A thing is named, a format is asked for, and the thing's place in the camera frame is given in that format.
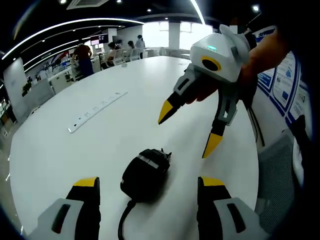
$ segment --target white robot head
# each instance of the white robot head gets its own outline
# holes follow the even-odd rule
[[[192,45],[190,59],[199,71],[208,71],[220,80],[235,83],[241,66],[249,61],[250,46],[243,34],[234,34],[226,25]]]

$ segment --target oval table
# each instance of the oval table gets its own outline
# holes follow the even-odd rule
[[[218,93],[185,105],[158,125],[164,101],[190,63],[157,56],[95,73],[47,101],[18,129],[10,152],[11,188],[26,234],[56,199],[75,182],[100,177],[99,239],[117,239],[120,217],[129,201],[120,190],[129,162],[144,149],[172,152],[162,196],[139,203],[124,222],[127,240],[198,239],[199,176],[222,180],[232,197],[255,209],[258,155],[253,129],[242,101],[222,142],[202,159]],[[88,109],[115,92],[126,95],[103,109],[74,133],[67,128]]]

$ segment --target yellow finger pad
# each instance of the yellow finger pad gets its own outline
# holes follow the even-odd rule
[[[158,119],[158,123],[160,123],[160,121],[167,115],[167,113],[173,109],[174,107],[170,104],[170,102],[168,102],[168,100],[165,100],[161,112],[160,112],[160,116]]]
[[[205,159],[206,157],[208,157],[210,153],[221,142],[221,140],[222,140],[222,136],[216,135],[214,133],[210,133],[202,158]]]
[[[201,177],[203,179],[203,185],[204,186],[224,186],[225,184],[217,179],[217,178],[211,178],[211,177],[206,177],[206,176],[202,176]]]
[[[77,181],[73,186],[79,187],[93,187],[95,185],[96,176],[90,178],[84,178]]]

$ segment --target green indicator light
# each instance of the green indicator light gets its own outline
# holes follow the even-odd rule
[[[208,45],[208,47],[207,47],[208,49],[211,49],[211,50],[217,50],[214,46],[210,46],[210,45]]]

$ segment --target power strip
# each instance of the power strip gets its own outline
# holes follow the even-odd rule
[[[94,106],[92,109],[88,110],[82,116],[79,116],[77,120],[72,124],[71,127],[68,127],[68,131],[72,134],[78,128],[80,128],[83,124],[85,124],[89,119],[93,118],[97,113],[99,113],[102,109],[108,107],[110,104],[126,95],[128,92],[116,92],[112,96],[108,97],[106,100],[100,102],[97,106]]]

